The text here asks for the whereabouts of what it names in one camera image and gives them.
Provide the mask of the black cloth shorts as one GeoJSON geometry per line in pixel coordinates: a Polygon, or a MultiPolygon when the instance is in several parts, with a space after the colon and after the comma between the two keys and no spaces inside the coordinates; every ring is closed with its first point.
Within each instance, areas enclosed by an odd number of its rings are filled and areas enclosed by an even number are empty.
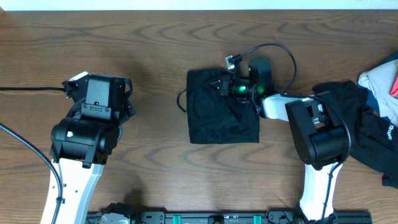
{"type": "Polygon", "coordinates": [[[189,70],[186,84],[188,133],[192,144],[259,142],[259,115],[254,105],[221,96],[209,82],[232,74],[222,68],[189,70]]]}

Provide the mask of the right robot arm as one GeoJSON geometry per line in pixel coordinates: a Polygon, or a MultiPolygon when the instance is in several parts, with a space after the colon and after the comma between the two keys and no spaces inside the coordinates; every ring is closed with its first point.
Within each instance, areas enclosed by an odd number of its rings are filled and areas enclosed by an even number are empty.
{"type": "Polygon", "coordinates": [[[351,135],[336,106],[335,95],[287,95],[274,89],[271,80],[261,83],[248,78],[222,75],[207,85],[221,96],[252,103],[266,119],[289,123],[295,148],[305,164],[305,183],[300,209],[302,218],[326,223],[333,213],[336,175],[351,149],[351,135]]]}

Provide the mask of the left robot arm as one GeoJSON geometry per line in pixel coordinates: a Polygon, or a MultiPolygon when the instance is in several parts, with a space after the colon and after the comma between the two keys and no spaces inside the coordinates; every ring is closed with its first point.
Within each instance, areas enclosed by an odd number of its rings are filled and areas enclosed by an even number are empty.
{"type": "Polygon", "coordinates": [[[122,125],[136,113],[132,81],[82,72],[62,85],[74,104],[50,135],[54,170],[41,223],[84,223],[122,125]]]}

